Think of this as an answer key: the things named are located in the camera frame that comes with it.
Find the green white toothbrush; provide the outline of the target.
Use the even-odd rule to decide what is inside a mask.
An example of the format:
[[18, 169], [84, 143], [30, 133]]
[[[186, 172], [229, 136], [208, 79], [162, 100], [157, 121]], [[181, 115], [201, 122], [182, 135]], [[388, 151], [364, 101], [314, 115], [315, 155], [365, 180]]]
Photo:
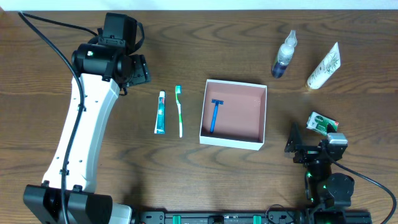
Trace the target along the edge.
[[178, 96], [181, 93], [182, 93], [182, 87], [180, 85], [177, 85], [175, 87], [175, 101], [176, 101], [177, 109], [178, 109], [178, 126], [179, 126], [179, 137], [180, 138], [183, 136], [182, 105], [178, 98]]

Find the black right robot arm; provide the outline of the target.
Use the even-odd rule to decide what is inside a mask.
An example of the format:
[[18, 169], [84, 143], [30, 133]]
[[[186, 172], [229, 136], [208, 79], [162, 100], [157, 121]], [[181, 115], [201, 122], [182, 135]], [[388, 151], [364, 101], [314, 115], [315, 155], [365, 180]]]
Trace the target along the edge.
[[348, 223], [345, 208], [351, 206], [354, 180], [331, 171], [332, 163], [342, 158], [347, 147], [348, 140], [342, 133], [328, 133], [317, 146], [308, 146], [297, 123], [291, 125], [284, 151], [293, 153], [293, 162], [306, 168], [305, 195], [312, 202], [295, 216], [295, 223]]

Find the blue disposable razor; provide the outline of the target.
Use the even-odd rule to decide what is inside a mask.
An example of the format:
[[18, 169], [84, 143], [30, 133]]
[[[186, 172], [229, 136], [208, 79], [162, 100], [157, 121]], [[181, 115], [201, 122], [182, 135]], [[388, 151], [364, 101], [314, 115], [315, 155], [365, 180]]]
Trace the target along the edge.
[[222, 105], [224, 103], [224, 101], [212, 99], [211, 102], [215, 104], [213, 116], [212, 116], [212, 120], [211, 120], [211, 127], [210, 127], [210, 133], [212, 134], [215, 130], [216, 118], [218, 115], [218, 107], [219, 107], [219, 105]]

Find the green white toothpaste tube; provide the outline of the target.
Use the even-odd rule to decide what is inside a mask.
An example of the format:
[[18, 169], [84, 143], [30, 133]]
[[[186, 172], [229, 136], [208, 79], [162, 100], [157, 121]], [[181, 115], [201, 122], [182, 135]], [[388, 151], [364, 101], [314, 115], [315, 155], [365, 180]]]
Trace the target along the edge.
[[165, 91], [159, 92], [155, 134], [165, 134]]

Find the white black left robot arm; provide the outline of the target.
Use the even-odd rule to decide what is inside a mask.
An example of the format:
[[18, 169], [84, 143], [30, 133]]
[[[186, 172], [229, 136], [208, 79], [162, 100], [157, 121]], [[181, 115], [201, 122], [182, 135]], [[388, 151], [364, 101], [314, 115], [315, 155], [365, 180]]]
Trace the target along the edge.
[[121, 90], [150, 81], [145, 57], [110, 45], [81, 44], [72, 66], [78, 76], [58, 148], [41, 185], [27, 185], [23, 201], [41, 223], [134, 223], [130, 206], [95, 190], [109, 115]]

